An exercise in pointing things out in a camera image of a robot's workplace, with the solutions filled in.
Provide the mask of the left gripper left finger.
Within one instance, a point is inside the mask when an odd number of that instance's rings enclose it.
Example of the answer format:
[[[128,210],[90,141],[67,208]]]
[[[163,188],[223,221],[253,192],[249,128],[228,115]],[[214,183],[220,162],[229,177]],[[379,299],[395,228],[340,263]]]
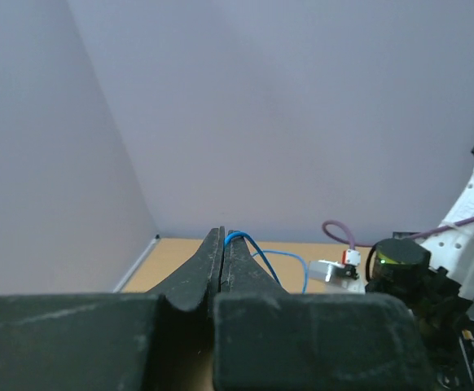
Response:
[[[0,297],[0,390],[210,390],[223,228],[147,292]]]

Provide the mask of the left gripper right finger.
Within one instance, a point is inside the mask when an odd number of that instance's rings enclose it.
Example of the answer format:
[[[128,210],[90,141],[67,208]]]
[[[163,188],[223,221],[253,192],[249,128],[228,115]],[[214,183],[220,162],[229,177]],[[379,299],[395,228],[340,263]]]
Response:
[[[384,294],[290,294],[231,285],[214,305],[217,390],[430,390],[405,305]]]

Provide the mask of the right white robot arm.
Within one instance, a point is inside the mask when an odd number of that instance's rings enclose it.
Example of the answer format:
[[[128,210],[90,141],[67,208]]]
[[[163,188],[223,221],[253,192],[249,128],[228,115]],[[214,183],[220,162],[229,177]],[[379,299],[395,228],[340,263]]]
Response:
[[[367,292],[396,297],[414,315],[437,389],[474,390],[474,344],[464,335],[474,302],[474,169],[439,227],[373,245],[366,280]]]

